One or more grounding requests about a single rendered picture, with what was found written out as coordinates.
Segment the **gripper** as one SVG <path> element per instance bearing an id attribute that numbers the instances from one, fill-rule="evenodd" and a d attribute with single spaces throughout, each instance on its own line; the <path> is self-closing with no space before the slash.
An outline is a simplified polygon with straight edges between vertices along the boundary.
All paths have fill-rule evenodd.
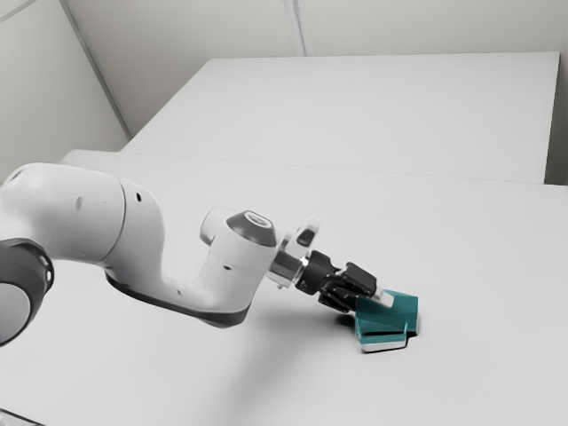
<path id="1" fill-rule="evenodd" d="M 394 305 L 394 296 L 377 285 L 377 278 L 352 262 L 339 271 L 329 256 L 313 250 L 296 283 L 296 289 L 309 296 L 319 293 L 319 302 L 339 312 L 356 310 L 359 297 L 384 307 Z"/>

